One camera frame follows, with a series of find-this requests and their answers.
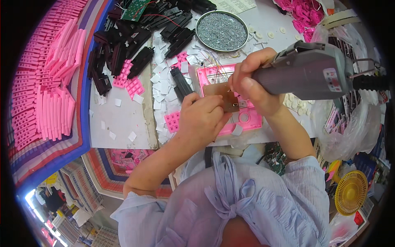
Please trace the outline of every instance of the sticker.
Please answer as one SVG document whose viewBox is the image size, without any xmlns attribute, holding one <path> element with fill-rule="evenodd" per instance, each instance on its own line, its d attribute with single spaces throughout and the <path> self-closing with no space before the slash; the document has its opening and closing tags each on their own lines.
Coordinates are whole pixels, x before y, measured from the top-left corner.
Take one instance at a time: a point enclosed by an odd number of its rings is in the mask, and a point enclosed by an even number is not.
<svg viewBox="0 0 395 247">
<path fill-rule="evenodd" d="M 326 82 L 328 83 L 329 90 L 332 92 L 341 92 L 342 88 L 337 78 L 336 70 L 334 68 L 327 68 L 323 71 Z"/>
</svg>

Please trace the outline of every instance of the red wire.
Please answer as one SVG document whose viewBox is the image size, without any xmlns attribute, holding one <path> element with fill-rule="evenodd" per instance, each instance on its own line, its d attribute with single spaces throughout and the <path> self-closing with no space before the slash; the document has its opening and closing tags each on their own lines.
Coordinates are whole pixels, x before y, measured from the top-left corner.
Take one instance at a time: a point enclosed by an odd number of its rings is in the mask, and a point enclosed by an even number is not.
<svg viewBox="0 0 395 247">
<path fill-rule="evenodd" d="M 174 21 L 172 21 L 172 19 L 170 19 L 169 17 L 165 16 L 165 15 L 157 15 L 157 16 L 163 16 L 166 17 L 167 19 L 169 19 L 172 23 L 174 23 L 176 26 L 180 26 L 177 23 L 175 23 Z"/>
<path fill-rule="evenodd" d="M 141 10 L 141 8 L 144 7 L 144 6 L 146 6 L 147 4 L 144 4 L 143 6 L 141 6 L 141 7 L 136 11 L 136 14 L 134 14 L 133 19 L 136 17 L 137 13 Z"/>
</svg>

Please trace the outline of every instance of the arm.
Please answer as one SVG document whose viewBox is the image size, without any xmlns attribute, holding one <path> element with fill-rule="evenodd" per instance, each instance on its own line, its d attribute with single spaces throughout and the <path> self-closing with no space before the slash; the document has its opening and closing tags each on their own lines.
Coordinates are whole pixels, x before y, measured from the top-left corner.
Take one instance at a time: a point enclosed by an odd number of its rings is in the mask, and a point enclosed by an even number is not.
<svg viewBox="0 0 395 247">
<path fill-rule="evenodd" d="M 244 99 L 249 99 L 258 113 L 266 118 L 288 159 L 315 156 L 306 130 L 282 104 L 284 95 L 271 95 L 257 81 L 251 79 L 252 72 L 259 67 L 269 66 L 268 62 L 276 54 L 272 48 L 251 53 L 235 66 L 229 84 L 232 90 L 240 93 Z"/>
<path fill-rule="evenodd" d="M 123 187 L 124 198 L 130 191 L 156 197 L 160 183 L 196 152 L 212 142 L 232 114 L 224 114 L 221 95 L 200 98 L 192 93 L 184 98 L 179 131 L 167 144 L 143 160 Z"/>
</svg>

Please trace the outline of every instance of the hand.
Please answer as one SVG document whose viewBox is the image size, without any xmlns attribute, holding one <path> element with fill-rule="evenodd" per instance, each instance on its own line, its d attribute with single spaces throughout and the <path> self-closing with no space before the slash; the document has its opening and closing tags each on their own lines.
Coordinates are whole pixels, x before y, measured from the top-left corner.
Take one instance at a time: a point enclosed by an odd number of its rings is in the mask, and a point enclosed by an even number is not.
<svg viewBox="0 0 395 247">
<path fill-rule="evenodd" d="M 228 79 L 231 90 L 238 92 L 243 99 L 249 99 L 264 117 L 274 115 L 282 107 L 284 95 L 269 94 L 257 81 L 251 79 L 251 75 L 260 67 L 270 66 L 269 62 L 275 55 L 277 52 L 272 48 L 249 54 L 244 61 L 236 64 L 235 72 Z"/>
<path fill-rule="evenodd" d="M 200 98 L 197 93 L 187 95 L 181 106 L 179 131 L 173 139 L 188 140 L 193 145 L 190 148 L 194 153 L 206 147 L 215 140 L 232 116 L 231 113 L 224 114 L 223 104 L 222 95 L 204 98 Z"/>
</svg>

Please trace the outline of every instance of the light blue blouse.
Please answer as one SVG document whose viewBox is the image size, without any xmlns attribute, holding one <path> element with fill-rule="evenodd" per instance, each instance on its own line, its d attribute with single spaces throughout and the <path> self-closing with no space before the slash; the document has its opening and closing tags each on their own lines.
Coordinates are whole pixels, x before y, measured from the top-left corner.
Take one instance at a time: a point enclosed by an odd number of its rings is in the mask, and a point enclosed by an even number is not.
<svg viewBox="0 0 395 247">
<path fill-rule="evenodd" d="M 203 169 L 199 164 L 194 167 Z M 111 215 L 118 221 L 121 246 L 217 247 L 236 215 L 261 244 L 328 246 L 329 198 L 316 158 L 290 162 L 282 177 L 218 152 L 213 164 L 183 181 L 167 203 L 130 192 Z"/>
</svg>

